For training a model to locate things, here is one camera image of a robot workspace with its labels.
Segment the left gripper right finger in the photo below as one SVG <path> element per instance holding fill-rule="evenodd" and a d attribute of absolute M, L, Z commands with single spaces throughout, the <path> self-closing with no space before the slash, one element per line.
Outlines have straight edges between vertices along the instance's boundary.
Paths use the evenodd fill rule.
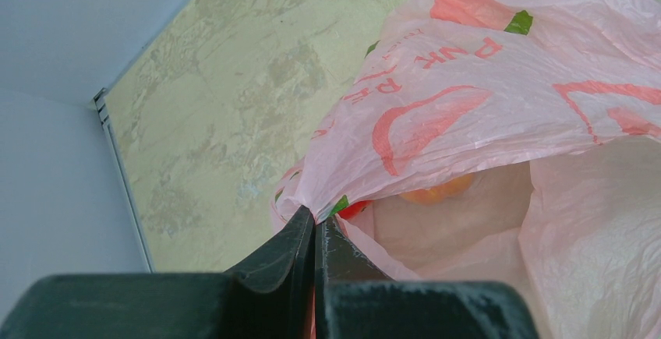
<path fill-rule="evenodd" d="M 371 338 L 369 325 L 384 314 L 380 284 L 389 281 L 348 239 L 332 217 L 316 226 L 315 328 L 317 338 Z"/>

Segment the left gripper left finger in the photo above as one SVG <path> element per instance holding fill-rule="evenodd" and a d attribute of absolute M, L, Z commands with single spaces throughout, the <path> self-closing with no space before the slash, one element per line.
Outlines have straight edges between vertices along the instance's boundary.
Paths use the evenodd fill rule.
<path fill-rule="evenodd" d="M 289 222 L 223 275 L 223 338 L 308 338 L 315 220 L 300 207 Z"/>

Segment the pink plastic bag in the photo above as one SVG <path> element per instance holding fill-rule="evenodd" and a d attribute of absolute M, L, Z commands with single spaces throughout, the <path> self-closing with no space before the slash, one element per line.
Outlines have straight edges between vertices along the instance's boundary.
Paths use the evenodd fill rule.
<path fill-rule="evenodd" d="M 659 337 L 660 4 L 408 0 L 270 218 L 364 200 L 342 230 L 396 280 L 502 281 L 542 337 Z"/>

